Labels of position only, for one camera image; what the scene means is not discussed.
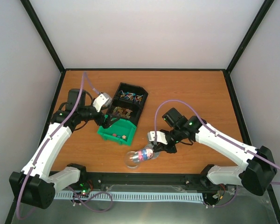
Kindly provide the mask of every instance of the wooden piece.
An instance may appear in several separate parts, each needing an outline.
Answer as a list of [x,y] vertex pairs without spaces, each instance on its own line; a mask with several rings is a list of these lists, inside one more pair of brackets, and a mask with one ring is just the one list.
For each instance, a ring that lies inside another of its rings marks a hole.
[[[67,71],[55,111],[62,102],[66,102],[71,88],[79,88],[82,73],[82,71]],[[135,170],[127,168],[124,164],[127,152],[139,150],[147,144],[147,133],[154,130],[155,111],[163,101],[168,99],[180,99],[187,102],[215,128],[241,140],[221,71],[88,71],[88,77],[95,88],[107,92],[110,96],[114,96],[120,82],[142,86],[148,92],[132,145],[120,146],[116,142],[104,141],[97,134],[98,126],[90,121],[67,140],[52,170],[62,170],[67,164],[73,162],[85,165],[88,172],[196,174],[200,173],[207,164],[234,165],[228,158],[199,143],[193,146],[178,144],[176,154],[162,152],[157,159],[145,161]],[[97,96],[86,81],[84,89],[93,97]],[[182,104],[168,103],[159,111],[158,130],[170,130],[161,117],[172,107],[187,118],[193,115],[192,111]]]

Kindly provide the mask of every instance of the purple cable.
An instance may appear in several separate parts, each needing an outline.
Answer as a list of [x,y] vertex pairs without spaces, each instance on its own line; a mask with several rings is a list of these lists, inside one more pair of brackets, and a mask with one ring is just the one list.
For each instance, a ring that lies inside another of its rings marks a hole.
[[238,195],[238,189],[235,190],[235,193],[234,193],[234,196],[232,197],[232,199],[230,199],[228,202],[226,202],[225,204],[221,204],[221,205],[215,205],[214,208],[222,208],[222,207],[225,207],[226,205],[229,205],[230,203],[232,203],[235,199],[235,197]]
[[[213,133],[213,134],[216,133],[215,131],[211,130],[211,129],[202,121],[201,117],[198,115],[198,113],[197,113],[190,105],[188,105],[187,103],[185,103],[185,102],[183,102],[183,101],[181,101],[181,100],[178,100],[178,99],[170,99],[170,100],[164,101],[164,102],[158,107],[158,109],[157,109],[157,111],[155,112],[155,115],[154,115],[154,144],[155,144],[155,145],[157,144],[157,115],[158,115],[158,111],[159,111],[159,109],[160,109],[165,103],[168,103],[168,102],[179,102],[179,103],[185,104],[188,108],[190,108],[190,109],[193,111],[193,113],[197,116],[197,118],[199,119],[199,121],[201,122],[201,124],[202,124],[207,130],[209,130],[209,131],[210,131],[211,133]],[[228,143],[230,143],[230,144],[232,144],[232,145],[238,147],[239,149],[245,150],[245,147],[239,146],[237,143],[232,142],[231,140],[225,138],[224,136],[221,136],[221,135],[219,135],[219,134],[218,134],[217,136],[218,136],[219,138],[221,138],[221,139],[227,141]],[[254,152],[251,152],[250,150],[247,150],[247,152],[250,153],[251,155],[253,155],[253,156],[259,158],[260,160],[262,160],[262,161],[268,163],[269,165],[271,165],[271,166],[273,166],[273,167],[275,167],[275,168],[277,168],[277,169],[280,170],[280,166],[276,165],[275,163],[270,162],[269,160],[263,158],[263,157],[260,156],[260,155],[257,155],[257,154],[254,153]],[[273,184],[278,184],[278,185],[280,185],[280,182],[272,182],[272,183],[273,183]]]
[[[83,202],[81,200],[81,198],[79,197],[79,195],[74,191],[73,188],[71,188],[70,186],[68,186],[67,188],[70,189],[74,193],[75,197],[81,202],[82,205],[84,205],[86,208],[88,208],[91,211],[94,211],[94,212],[105,212],[105,211],[108,211],[112,207],[112,205],[113,205],[112,195],[110,195],[108,192],[104,192],[104,191],[98,192],[98,193],[94,194],[93,196],[91,196],[89,199],[87,199],[87,201]],[[106,194],[106,195],[108,195],[110,197],[111,202],[109,204],[109,207],[104,209],[104,210],[95,210],[95,209],[92,209],[91,207],[88,207],[88,205],[86,203],[89,202],[91,199],[93,199],[96,196],[101,195],[101,194]]]
[[83,75],[86,77],[86,80],[88,81],[88,84],[90,85],[90,87],[92,88],[92,90],[95,91],[95,92],[99,95],[100,92],[99,92],[96,88],[94,88],[94,86],[92,85],[90,79],[88,78],[88,75],[87,75],[86,71],[83,72]]
[[[79,94],[78,94],[78,97],[77,97],[77,101],[76,101],[73,109],[71,110],[69,115],[64,119],[64,121],[55,129],[55,131],[52,132],[52,134],[50,135],[51,138],[54,136],[54,134],[56,134],[56,132],[64,125],[64,123],[72,116],[72,114],[76,110],[76,107],[78,106],[78,103],[79,103],[81,95],[82,95],[82,90],[83,90],[83,85],[84,85],[84,78],[85,78],[85,73],[83,73],[82,80],[81,80],[80,91],[79,91]],[[46,147],[46,145],[47,145],[47,143],[49,141],[50,141],[50,138],[46,139],[46,141],[44,142],[44,144],[42,145],[42,147],[38,151],[38,153],[37,153],[37,155],[36,155],[32,165],[35,166],[35,164],[37,163],[37,160],[40,157],[43,149]],[[16,206],[16,209],[15,209],[16,216],[17,216],[17,218],[19,220],[23,220],[23,219],[27,218],[36,209],[35,207],[33,209],[31,209],[25,217],[21,217],[21,215],[20,215],[20,204],[21,204],[22,196],[23,196],[24,189],[25,189],[25,186],[27,184],[28,178],[30,177],[30,175],[32,173],[32,170],[33,170],[33,167],[31,167],[30,170],[28,171],[28,173],[26,174],[26,177],[25,177],[25,179],[23,181],[22,187],[21,187],[20,192],[19,192],[19,196],[18,196],[18,200],[17,200],[17,206]]]

